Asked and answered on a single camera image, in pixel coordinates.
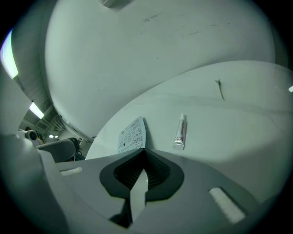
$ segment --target fluorescent light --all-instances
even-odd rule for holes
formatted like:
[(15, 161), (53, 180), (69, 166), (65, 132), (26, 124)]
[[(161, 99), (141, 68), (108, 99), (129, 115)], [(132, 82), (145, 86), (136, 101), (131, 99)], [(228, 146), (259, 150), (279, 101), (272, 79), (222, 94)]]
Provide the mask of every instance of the fluorescent light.
[(36, 104), (33, 102), (29, 109), (40, 119), (44, 117), (44, 114), (40, 111), (40, 109), (36, 106)]
[(17, 76), (18, 70), (13, 58), (12, 47), (11, 47), (11, 33), (12, 30), (7, 35), (2, 48), (0, 50), (0, 59), (3, 67), (10, 76), (11, 79)]

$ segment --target instruction paper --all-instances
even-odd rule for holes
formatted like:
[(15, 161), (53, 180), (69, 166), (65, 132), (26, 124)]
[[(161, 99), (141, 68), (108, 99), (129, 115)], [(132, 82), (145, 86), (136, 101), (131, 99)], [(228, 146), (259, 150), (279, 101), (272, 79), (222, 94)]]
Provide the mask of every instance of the instruction paper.
[(146, 147), (146, 128), (142, 116), (123, 129), (118, 138), (118, 153)]

